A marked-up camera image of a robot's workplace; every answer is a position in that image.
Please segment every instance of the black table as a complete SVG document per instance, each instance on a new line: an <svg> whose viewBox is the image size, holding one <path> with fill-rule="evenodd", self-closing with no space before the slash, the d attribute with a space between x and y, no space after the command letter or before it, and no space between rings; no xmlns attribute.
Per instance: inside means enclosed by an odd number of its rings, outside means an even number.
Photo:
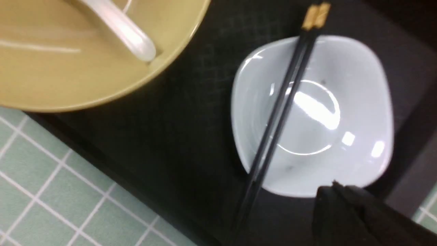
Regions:
<svg viewBox="0 0 437 246"><path fill-rule="evenodd" d="M428 19L397 21L405 9L384 11L389 1L332 2L325 34L374 50L392 94L393 160L368 189L411 215L437 175L437 52L414 28ZM96 108L29 115L199 245L220 245L247 176L231 131L235 72L253 49L296 35L309 3L213 0L188 47L154 81ZM423 5L412 4L421 16ZM410 201L398 204L405 195ZM310 245L312 209L313 199L262 190L237 245Z"/></svg>

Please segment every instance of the black chopstick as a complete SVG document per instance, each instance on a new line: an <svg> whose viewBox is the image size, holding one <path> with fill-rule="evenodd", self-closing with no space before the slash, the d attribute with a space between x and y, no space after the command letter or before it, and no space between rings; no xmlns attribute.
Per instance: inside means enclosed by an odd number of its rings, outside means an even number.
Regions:
<svg viewBox="0 0 437 246"><path fill-rule="evenodd" d="M241 226L245 224L245 221L249 217L250 211L254 205L254 201L256 200L256 197L262 187L262 183L270 166L276 145L288 118L293 103L293 98L300 85L301 79L311 56L312 49L320 33L320 29L325 23L329 7L330 5L328 3L322 3L321 5L312 4L308 8L298 43L280 89L280 94L276 99L257 153L253 160L252 167L249 172L249 178L244 190L245 193L242 196L242 199L239 201L236 215L231 226L231 233L233 232L231 242L236 238ZM284 100L285 104L275 129L274 123L276 122ZM268 140L272 131L274 131L274 135L270 145L268 145ZM265 159L261 165L261 170L258 172L266 149L267 153Z"/></svg>

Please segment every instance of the tile floor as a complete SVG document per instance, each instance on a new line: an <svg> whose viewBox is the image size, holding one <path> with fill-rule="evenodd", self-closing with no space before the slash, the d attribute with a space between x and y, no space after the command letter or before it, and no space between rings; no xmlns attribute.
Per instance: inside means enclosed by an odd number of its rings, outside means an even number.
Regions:
<svg viewBox="0 0 437 246"><path fill-rule="evenodd" d="M18 110L0 107L1 246L194 246Z"/></svg>
<svg viewBox="0 0 437 246"><path fill-rule="evenodd" d="M437 234L437 183L413 216L413 220Z"/></svg>

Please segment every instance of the yellow bowl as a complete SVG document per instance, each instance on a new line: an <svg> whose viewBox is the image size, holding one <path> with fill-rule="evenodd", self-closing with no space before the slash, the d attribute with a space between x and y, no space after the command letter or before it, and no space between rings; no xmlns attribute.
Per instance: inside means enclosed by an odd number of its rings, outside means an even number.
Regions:
<svg viewBox="0 0 437 246"><path fill-rule="evenodd" d="M3 1L0 105L34 112L84 109L144 85L181 53L210 0L114 0L154 41L136 59L78 0Z"/></svg>

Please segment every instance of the white spoon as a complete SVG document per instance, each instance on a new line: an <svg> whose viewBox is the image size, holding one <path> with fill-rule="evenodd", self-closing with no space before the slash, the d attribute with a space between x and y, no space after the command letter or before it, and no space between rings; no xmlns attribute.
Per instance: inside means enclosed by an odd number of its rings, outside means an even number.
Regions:
<svg viewBox="0 0 437 246"><path fill-rule="evenodd" d="M153 41L111 0L80 0L118 36L140 60L151 61L156 49Z"/></svg>

